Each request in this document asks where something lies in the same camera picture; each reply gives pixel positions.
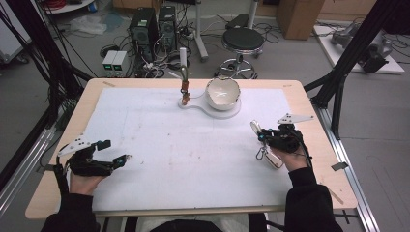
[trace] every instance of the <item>black metal bar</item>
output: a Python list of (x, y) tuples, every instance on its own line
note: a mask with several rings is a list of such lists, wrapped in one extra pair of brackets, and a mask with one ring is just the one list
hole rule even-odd
[(331, 128), (337, 139), (340, 139), (338, 127), (344, 82), (377, 33), (380, 32), (387, 20), (395, 13), (399, 3), (403, 1), (405, 0), (378, 0), (368, 13), (355, 37), (341, 54), (332, 71), (305, 86), (305, 90), (310, 91), (322, 85), (318, 94), (311, 99), (312, 104), (322, 108), (326, 108), (329, 100), (333, 95), (336, 95)]
[(27, 137), (24, 139), (23, 143), (21, 143), (20, 147), (17, 149), (15, 154), (6, 164), (4, 169), (0, 173), (0, 192), (9, 182), (10, 178), (12, 178), (15, 171), (20, 166), (21, 162), (30, 152), (30, 149), (33, 147), (33, 144), (39, 138), (40, 134), (44, 130), (45, 126), (48, 122), (50, 108), (48, 108), (40, 120), (37, 122), (36, 126), (30, 131)]

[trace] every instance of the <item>black sleeve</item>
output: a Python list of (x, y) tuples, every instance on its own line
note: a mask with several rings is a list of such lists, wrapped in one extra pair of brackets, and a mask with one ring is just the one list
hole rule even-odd
[(289, 172), (293, 189), (287, 193), (285, 232), (342, 231), (335, 221), (328, 188), (317, 185), (310, 167)]
[(98, 226), (92, 211), (93, 196), (67, 194), (61, 197), (60, 211), (45, 221), (42, 232), (96, 232)]

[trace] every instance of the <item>table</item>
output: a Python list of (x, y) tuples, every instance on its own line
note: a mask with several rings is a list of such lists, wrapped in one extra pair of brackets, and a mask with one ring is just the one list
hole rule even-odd
[[(191, 79), (190, 89), (201, 89), (206, 86), (207, 79)], [(302, 84), (296, 80), (237, 80), (241, 88), (250, 89), (281, 89), (287, 98), (289, 107), (294, 114), (315, 115), (308, 96)], [(181, 81), (177, 79), (109, 79), (96, 78), (88, 82), (87, 87), (73, 113), (67, 128), (57, 145), (59, 151), (64, 145), (72, 142), (87, 127), (93, 110), (103, 88), (180, 88)], [(337, 158), (329, 143), (319, 120), (303, 122), (298, 129), (303, 133), (304, 140), (313, 156), (314, 172), (318, 182), (326, 185), (331, 190), (335, 209), (353, 209), (357, 200), (350, 188), (343, 171), (334, 171), (331, 165), (337, 163)], [(50, 161), (55, 162), (56, 152)], [(45, 172), (36, 192), (26, 210), (26, 216), (31, 219), (46, 218), (53, 214), (59, 203), (60, 195), (52, 172)], [(283, 211), (284, 205), (253, 206), (246, 208), (205, 208), (188, 210), (144, 210), (124, 212), (97, 212), (98, 217), (126, 217), (126, 216), (153, 216), (175, 214), (212, 214), (212, 213), (244, 213), (244, 212), (272, 212)]]

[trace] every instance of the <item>black stool seat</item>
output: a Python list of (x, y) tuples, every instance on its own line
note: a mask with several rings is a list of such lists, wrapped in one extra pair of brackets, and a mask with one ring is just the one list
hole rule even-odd
[(248, 28), (232, 28), (223, 33), (222, 42), (226, 48), (236, 50), (256, 50), (263, 43), (263, 37), (256, 31)]

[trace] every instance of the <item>computer tower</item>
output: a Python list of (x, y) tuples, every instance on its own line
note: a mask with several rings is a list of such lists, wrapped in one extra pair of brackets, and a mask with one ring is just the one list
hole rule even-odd
[(158, 24), (154, 8), (138, 8), (130, 24), (132, 43), (146, 62), (155, 60), (155, 43), (159, 39)]
[(160, 7), (158, 17), (160, 28), (161, 48), (162, 51), (173, 51), (177, 49), (177, 28), (174, 6)]

